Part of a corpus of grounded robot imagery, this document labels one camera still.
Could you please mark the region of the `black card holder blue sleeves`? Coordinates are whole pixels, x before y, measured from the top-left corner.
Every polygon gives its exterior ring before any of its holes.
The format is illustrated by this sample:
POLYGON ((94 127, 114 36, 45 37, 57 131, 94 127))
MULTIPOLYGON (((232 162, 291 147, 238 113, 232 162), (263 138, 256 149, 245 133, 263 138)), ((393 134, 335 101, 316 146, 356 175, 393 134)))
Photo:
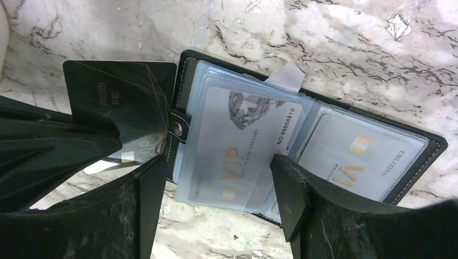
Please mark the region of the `black card holder blue sleeves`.
MULTIPOLYGON (((180 56, 178 65, 176 96, 173 100, 167 147, 169 174, 177 185, 176 200, 191 205, 206 206, 189 201, 187 195, 192 181, 194 156, 197 150, 207 93, 212 87, 302 105, 303 110, 286 150, 283 153, 278 153, 278 155, 287 156, 298 165, 298 161, 319 120, 325 114, 349 116, 413 138, 422 139, 425 142, 422 152, 412 161, 405 174, 399 178, 385 199, 379 202, 397 204, 448 147, 447 140, 440 135, 303 90, 301 83, 304 77, 302 71, 292 62, 287 63, 279 71, 267 77, 197 51, 185 50, 180 56)), ((271 161, 267 168, 272 176, 271 161)), ((272 221, 275 224, 281 223, 274 182, 263 207, 259 210, 206 207, 248 212, 257 214, 266 221, 272 221)))

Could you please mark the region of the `black VIP credit card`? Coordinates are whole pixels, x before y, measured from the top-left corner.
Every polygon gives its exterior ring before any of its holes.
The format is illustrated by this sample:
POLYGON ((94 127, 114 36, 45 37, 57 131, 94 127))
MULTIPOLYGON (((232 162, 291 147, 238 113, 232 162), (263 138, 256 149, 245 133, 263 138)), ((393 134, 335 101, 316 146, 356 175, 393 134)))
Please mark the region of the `black VIP credit card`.
POLYGON ((86 167, 88 175, 144 164, 163 151, 176 82, 173 62, 66 60, 75 122, 116 129, 122 148, 86 167))

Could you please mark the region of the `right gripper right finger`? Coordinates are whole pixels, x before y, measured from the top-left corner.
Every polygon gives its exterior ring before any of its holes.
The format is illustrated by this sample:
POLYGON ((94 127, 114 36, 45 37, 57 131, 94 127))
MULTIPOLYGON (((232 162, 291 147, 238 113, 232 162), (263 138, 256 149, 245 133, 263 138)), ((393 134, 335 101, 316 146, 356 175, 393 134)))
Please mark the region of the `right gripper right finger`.
POLYGON ((457 200, 409 209, 338 187, 284 155, 271 162, 294 258, 457 258, 457 200))

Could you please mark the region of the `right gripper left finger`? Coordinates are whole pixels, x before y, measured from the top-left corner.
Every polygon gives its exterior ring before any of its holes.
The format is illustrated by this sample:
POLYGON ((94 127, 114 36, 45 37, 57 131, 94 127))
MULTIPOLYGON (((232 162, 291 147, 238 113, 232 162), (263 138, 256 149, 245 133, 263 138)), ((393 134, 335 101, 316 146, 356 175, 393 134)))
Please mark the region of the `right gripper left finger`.
POLYGON ((150 258, 167 179, 157 156, 46 210, 1 214, 1 258, 150 258))

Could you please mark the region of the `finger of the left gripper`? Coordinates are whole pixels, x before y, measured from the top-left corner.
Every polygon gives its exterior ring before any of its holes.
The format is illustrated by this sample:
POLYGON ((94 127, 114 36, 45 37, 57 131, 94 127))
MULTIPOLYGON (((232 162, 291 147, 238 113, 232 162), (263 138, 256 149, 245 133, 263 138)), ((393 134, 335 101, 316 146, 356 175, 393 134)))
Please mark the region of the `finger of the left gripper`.
POLYGON ((84 167, 120 150, 115 130, 1 97, 1 212, 28 209, 84 167))

